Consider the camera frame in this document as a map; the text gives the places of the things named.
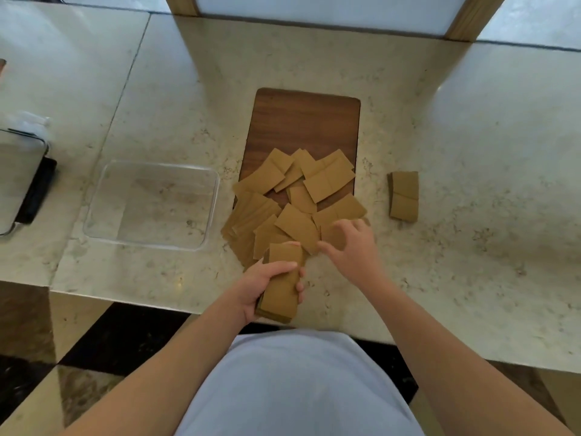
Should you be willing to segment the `person's right hand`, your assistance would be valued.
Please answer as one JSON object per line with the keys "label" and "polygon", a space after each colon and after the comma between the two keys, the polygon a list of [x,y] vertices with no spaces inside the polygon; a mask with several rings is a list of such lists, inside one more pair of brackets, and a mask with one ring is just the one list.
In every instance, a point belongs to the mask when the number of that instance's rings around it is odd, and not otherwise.
{"label": "person's right hand", "polygon": [[332,224],[345,237],[346,263],[335,266],[352,285],[368,299],[388,285],[389,279],[381,261],[372,229],[362,219],[341,219]]}

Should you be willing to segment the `person's left hand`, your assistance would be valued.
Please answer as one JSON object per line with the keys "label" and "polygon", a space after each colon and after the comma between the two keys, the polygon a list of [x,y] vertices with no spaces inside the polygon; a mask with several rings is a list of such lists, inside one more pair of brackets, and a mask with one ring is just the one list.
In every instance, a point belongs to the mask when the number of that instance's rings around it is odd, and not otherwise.
{"label": "person's left hand", "polygon": [[[259,261],[250,268],[248,268],[242,275],[242,277],[234,284],[232,291],[235,298],[236,305],[242,309],[244,317],[244,325],[253,322],[256,318],[255,316],[255,306],[258,298],[264,293],[268,283],[271,279],[262,278],[260,276],[260,263]],[[300,267],[299,281],[295,285],[295,290],[298,295],[298,302],[303,301],[303,291],[304,285],[301,279],[305,276],[306,270],[304,267]]]}

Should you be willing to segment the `stack of brown sleeves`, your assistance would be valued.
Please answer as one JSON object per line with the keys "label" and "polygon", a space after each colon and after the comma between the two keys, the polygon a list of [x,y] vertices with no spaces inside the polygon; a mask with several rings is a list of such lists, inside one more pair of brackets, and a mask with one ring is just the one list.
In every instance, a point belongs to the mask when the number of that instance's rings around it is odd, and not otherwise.
{"label": "stack of brown sleeves", "polygon": [[296,262],[297,268],[274,276],[259,297],[255,315],[269,320],[289,323],[297,313],[299,271],[304,265],[304,251],[300,245],[291,243],[271,243],[264,259],[270,262]]}

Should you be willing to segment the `person's right forearm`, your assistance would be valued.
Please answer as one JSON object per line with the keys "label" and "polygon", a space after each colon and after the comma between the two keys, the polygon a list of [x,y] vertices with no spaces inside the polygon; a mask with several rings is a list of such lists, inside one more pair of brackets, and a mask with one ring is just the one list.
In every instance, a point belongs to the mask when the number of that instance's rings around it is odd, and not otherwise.
{"label": "person's right forearm", "polygon": [[447,436],[574,436],[382,273],[357,287],[381,316]]}

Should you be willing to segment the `person's left forearm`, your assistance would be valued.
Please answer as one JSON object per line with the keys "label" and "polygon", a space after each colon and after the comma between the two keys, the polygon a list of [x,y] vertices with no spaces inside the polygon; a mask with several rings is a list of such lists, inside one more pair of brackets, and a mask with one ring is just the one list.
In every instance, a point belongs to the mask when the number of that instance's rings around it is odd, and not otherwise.
{"label": "person's left forearm", "polygon": [[232,288],[60,436],[173,436],[203,381],[242,331]]}

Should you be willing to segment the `loose pile of brown paper sleeves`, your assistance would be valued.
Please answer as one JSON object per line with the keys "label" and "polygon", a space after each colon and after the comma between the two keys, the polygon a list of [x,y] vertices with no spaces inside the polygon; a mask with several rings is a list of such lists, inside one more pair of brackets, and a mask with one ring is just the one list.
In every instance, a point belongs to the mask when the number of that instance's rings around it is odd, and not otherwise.
{"label": "loose pile of brown paper sleeves", "polygon": [[222,237],[244,269],[275,243],[299,242],[307,255],[318,252],[318,241],[343,248],[345,238],[332,224],[367,214],[350,188],[354,178],[354,165],[340,149],[319,160],[302,148],[293,154],[273,149],[234,184],[235,205]]}

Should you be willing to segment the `small brown sleeve bundle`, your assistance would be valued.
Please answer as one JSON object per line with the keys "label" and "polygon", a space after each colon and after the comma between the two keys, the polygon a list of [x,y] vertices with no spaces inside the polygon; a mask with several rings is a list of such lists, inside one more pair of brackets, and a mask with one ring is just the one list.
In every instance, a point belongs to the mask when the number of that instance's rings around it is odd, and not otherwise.
{"label": "small brown sleeve bundle", "polygon": [[418,171],[394,171],[387,174],[389,217],[416,223],[419,210]]}

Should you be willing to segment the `person's white shirt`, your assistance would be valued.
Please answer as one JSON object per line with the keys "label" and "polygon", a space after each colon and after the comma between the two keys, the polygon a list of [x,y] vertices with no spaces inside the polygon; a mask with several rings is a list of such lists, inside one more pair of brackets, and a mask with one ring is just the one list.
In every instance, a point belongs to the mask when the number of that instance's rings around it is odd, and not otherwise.
{"label": "person's white shirt", "polygon": [[345,334],[235,338],[174,436],[424,436],[387,373]]}

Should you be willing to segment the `dark wooden board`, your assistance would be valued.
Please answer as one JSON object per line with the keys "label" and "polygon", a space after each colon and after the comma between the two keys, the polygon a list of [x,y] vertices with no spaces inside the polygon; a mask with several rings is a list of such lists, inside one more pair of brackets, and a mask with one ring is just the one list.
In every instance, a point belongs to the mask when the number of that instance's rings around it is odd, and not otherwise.
{"label": "dark wooden board", "polygon": [[289,155],[306,149],[316,160],[340,149],[355,165],[360,108],[354,97],[258,89],[238,180],[258,169],[275,148]]}

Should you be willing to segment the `clear plastic container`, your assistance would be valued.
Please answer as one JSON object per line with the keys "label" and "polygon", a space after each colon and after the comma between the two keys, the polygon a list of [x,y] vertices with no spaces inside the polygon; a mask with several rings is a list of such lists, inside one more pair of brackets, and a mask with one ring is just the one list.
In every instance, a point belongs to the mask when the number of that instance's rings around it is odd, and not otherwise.
{"label": "clear plastic container", "polygon": [[209,167],[112,160],[97,181],[83,233],[122,246],[197,252],[208,244],[219,186]]}

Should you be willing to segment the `silver metal appliance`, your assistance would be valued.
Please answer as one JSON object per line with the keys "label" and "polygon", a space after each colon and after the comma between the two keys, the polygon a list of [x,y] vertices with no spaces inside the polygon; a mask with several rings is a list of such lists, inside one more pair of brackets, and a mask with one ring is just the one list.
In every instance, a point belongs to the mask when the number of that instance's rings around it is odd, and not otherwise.
{"label": "silver metal appliance", "polygon": [[52,186],[57,161],[38,135],[0,128],[0,236],[36,218]]}

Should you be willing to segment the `white plastic wrap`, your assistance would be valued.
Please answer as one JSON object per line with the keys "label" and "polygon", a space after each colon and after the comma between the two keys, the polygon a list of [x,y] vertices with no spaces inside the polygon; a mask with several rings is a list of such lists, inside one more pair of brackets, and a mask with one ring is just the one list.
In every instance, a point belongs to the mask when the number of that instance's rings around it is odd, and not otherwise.
{"label": "white plastic wrap", "polygon": [[10,129],[46,137],[51,119],[28,111],[19,111],[6,117]]}

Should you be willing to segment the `wooden frame post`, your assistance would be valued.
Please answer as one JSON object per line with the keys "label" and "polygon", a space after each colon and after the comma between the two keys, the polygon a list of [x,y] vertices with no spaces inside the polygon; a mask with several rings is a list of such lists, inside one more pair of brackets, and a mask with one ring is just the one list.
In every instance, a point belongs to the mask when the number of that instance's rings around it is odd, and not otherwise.
{"label": "wooden frame post", "polygon": [[199,17],[200,11],[196,0],[165,0],[172,15]]}
{"label": "wooden frame post", "polygon": [[505,0],[465,0],[445,33],[445,39],[475,42]]}

